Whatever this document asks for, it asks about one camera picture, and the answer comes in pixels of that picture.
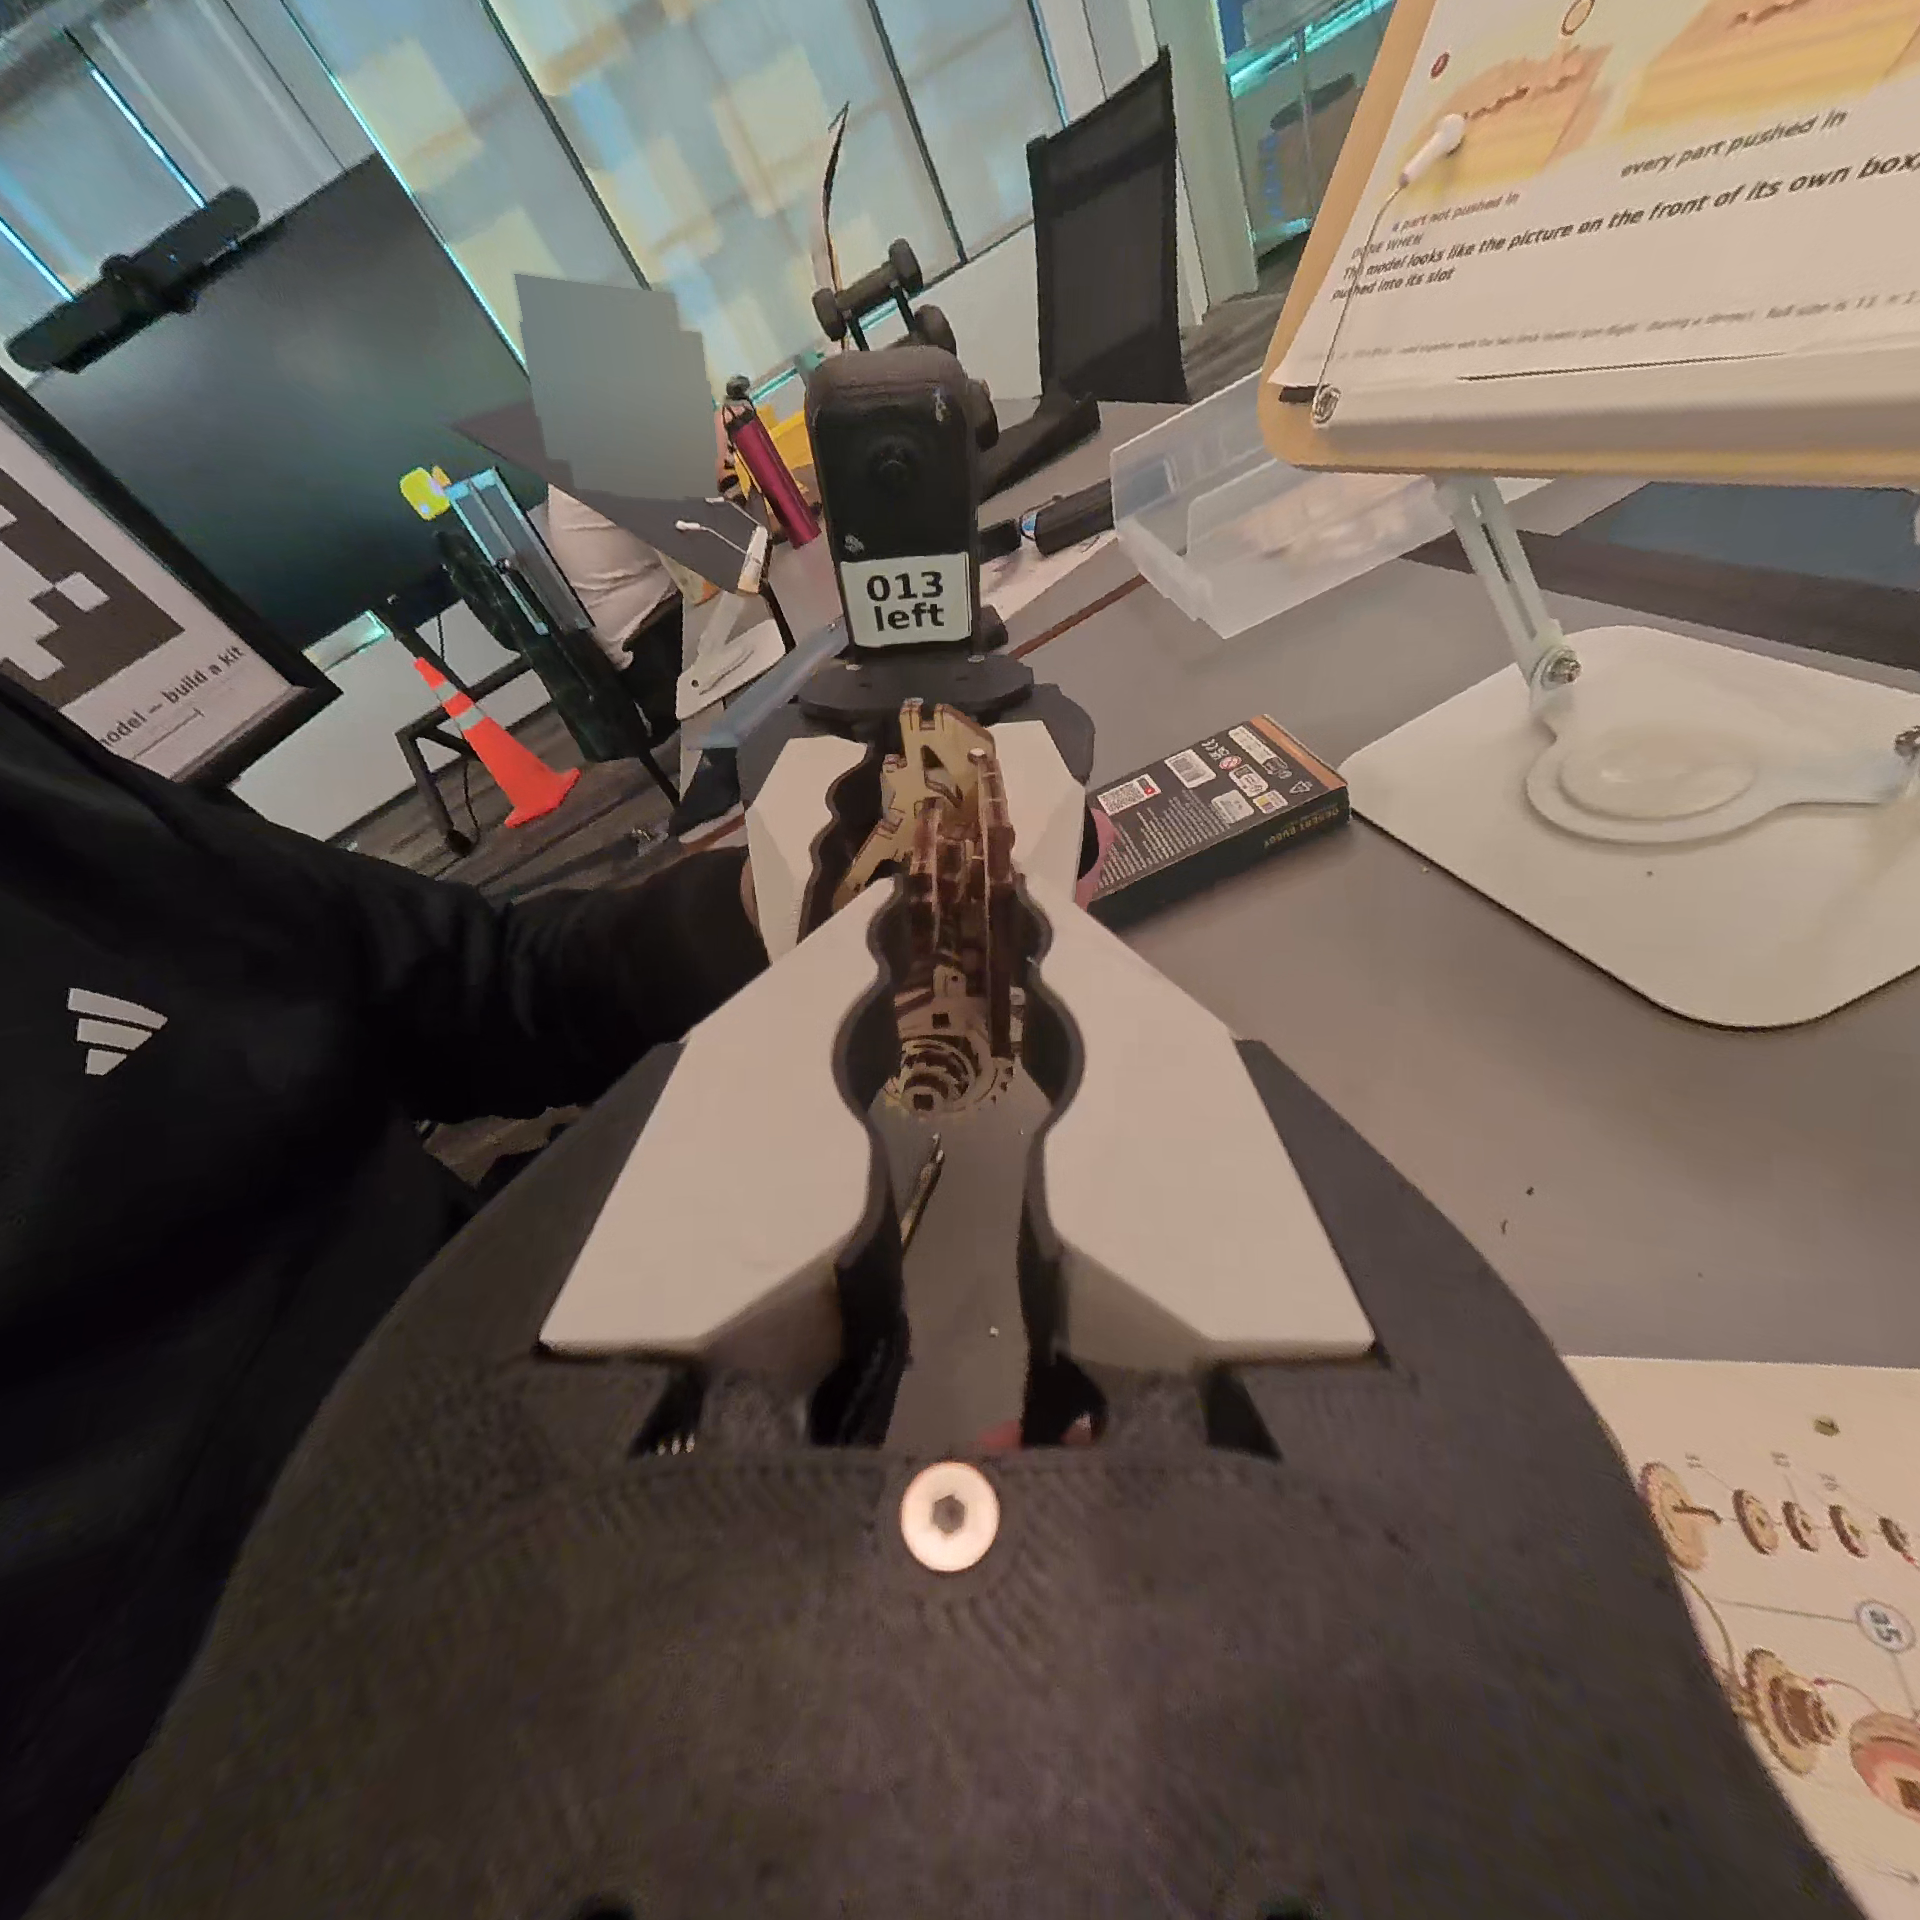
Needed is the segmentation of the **black mesh chair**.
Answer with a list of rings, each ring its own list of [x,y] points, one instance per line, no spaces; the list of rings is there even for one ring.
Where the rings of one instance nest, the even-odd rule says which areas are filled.
[[[1043,398],[1191,399],[1170,51],[1023,162]]]

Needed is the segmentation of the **striped orange traffic cone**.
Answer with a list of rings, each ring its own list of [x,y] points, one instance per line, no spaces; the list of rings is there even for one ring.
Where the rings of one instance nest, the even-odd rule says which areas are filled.
[[[503,832],[523,832],[523,825],[537,825],[550,811],[563,811],[563,802],[581,783],[581,768],[550,768],[542,753],[535,753],[432,654],[417,654],[417,668],[418,668],[423,689],[432,695],[432,702],[442,707],[442,722],[454,728],[458,752],[481,757],[481,768],[509,802]]]

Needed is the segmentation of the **black video bar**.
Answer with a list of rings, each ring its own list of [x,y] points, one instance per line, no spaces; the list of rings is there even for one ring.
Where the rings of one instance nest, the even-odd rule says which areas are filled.
[[[224,187],[197,214],[151,234],[139,256],[109,256],[101,276],[24,323],[3,353],[24,371],[87,371],[141,328],[191,309],[234,262],[258,227],[246,187]]]

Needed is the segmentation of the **framed black-white marker sign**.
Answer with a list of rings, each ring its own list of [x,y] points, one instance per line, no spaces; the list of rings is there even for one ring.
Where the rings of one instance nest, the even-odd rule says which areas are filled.
[[[105,752],[195,786],[225,786],[339,700],[9,371],[0,665]]]

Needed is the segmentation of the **clear plastic container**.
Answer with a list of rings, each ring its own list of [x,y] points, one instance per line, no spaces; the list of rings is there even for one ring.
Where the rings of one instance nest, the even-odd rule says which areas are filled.
[[[1429,477],[1280,463],[1261,436],[1261,371],[1116,443],[1108,484],[1136,576],[1218,637],[1241,637],[1451,527]]]

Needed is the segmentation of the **maroon water bottle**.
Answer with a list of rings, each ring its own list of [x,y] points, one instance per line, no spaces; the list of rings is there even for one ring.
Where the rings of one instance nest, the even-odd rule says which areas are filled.
[[[756,492],[764,500],[778,532],[793,549],[815,540],[820,536],[815,504],[812,504],[807,484],[796,483],[796,465],[787,463],[772,425],[759,413],[746,378],[727,381],[718,419],[724,419],[724,436],[733,448],[733,465],[746,477],[746,492]]]

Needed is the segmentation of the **wooden book stand white base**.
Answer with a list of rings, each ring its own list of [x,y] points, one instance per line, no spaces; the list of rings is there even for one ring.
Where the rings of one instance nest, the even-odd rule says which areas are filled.
[[[1353,815],[1678,1018],[1813,1024],[1915,972],[1915,707],[1672,625],[1573,637],[1500,477],[1915,484],[1920,338],[1359,387],[1307,371],[1299,333],[1429,11],[1387,18],[1261,428],[1304,470],[1429,477],[1510,665],[1349,753]]]

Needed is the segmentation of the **person's left forearm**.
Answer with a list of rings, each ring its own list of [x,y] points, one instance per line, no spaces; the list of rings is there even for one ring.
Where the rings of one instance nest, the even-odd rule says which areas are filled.
[[[701,849],[639,887],[484,900],[329,849],[355,1018],[377,1082],[417,1121],[594,1105],[759,978],[743,859]]]

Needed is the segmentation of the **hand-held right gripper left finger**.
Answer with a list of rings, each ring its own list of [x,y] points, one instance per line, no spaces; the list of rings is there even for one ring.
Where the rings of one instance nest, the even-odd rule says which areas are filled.
[[[815,1396],[899,1333],[899,1212],[872,1121],[899,1066],[898,898],[859,898],[679,1046],[542,1354],[756,1374]]]

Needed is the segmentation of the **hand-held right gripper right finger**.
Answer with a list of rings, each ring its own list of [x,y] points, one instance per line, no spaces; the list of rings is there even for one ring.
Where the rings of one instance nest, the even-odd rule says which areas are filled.
[[[1236,1033],[1072,892],[1023,880],[1019,908],[1019,1066],[1046,1105],[1019,1193],[1029,1384],[1374,1354]]]

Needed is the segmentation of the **white printed instruction page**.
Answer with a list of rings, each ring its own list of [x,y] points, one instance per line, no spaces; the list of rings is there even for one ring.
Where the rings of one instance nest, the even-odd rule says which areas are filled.
[[[1913,0],[1435,3],[1299,333],[1335,381],[1915,344]]]

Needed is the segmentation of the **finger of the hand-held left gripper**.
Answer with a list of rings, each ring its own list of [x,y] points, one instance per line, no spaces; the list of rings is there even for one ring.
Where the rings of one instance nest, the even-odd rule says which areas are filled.
[[[787,742],[746,805],[756,913],[770,964],[785,964],[833,913],[845,859],[833,852],[833,786],[859,774],[859,742]]]
[[[1015,871],[1035,900],[1076,907],[1086,849],[1086,783],[1067,768],[1043,722],[989,728],[1004,811],[1015,832]]]

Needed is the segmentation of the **person's black clothing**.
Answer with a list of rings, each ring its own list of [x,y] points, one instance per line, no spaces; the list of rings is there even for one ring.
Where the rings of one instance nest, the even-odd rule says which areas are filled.
[[[412,1041],[493,907],[3,695],[3,1914],[158,1729],[325,1385],[465,1222]]]

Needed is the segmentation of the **open instruction booklet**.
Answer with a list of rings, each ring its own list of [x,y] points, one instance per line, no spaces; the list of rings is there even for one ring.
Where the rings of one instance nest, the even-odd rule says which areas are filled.
[[[1746,1740],[1863,1914],[1920,1912],[1920,1374],[1568,1358]]]

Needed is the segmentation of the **large black display screen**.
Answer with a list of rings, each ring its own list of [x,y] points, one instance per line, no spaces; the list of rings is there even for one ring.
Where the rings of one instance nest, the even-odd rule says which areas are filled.
[[[530,371],[384,154],[234,244],[191,309],[27,398],[290,644],[439,578],[402,477]]]

